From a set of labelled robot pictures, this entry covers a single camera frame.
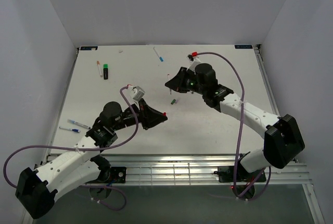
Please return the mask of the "blue capped white marker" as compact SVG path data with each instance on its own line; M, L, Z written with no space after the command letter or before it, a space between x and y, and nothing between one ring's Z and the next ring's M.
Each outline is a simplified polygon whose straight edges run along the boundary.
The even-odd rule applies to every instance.
M158 56L159 60L160 60L161 62L163 62L164 59L163 59L162 56L159 54L159 52L157 51L156 47L153 47L153 50L154 50L154 52L156 53L156 55Z

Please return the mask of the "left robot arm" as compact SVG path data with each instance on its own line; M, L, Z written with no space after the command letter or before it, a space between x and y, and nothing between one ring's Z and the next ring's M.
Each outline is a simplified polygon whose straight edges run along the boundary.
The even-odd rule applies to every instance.
M74 146L35 170L21 172L16 197L33 219L48 213L56 201L78 186L110 180L111 165L101 156L103 148L118 138L116 131L140 123L148 130L167 120L166 114L151 108L144 99L122 110L117 102L107 103L93 127Z

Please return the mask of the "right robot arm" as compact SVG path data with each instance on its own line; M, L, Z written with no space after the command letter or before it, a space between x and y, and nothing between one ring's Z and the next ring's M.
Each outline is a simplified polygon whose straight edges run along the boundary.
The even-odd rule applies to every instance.
M265 167L284 168L305 148L293 116L281 117L244 103L233 90L218 83L215 71L207 63L180 68L165 86L178 93L193 91L202 95L207 106L242 121L263 138L262 148L250 151L237 162L235 175L241 181Z

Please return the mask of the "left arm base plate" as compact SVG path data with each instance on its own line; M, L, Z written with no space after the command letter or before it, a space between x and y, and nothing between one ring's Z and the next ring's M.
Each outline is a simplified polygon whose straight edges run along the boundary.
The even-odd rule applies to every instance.
M109 171L106 173L106 180L104 181L106 184L113 183L126 183L126 167L111 167Z

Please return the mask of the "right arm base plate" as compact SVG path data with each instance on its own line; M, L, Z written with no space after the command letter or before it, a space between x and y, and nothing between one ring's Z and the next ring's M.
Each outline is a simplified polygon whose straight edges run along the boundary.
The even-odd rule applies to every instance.
M233 182L234 166L219 166L217 170L213 173L218 176L218 181L221 183ZM257 182L266 182L265 172L260 173L260 170L256 170L252 173L249 173L244 168L238 166L236 173L236 181L251 182L253 179L256 178L257 175L260 175L257 179Z

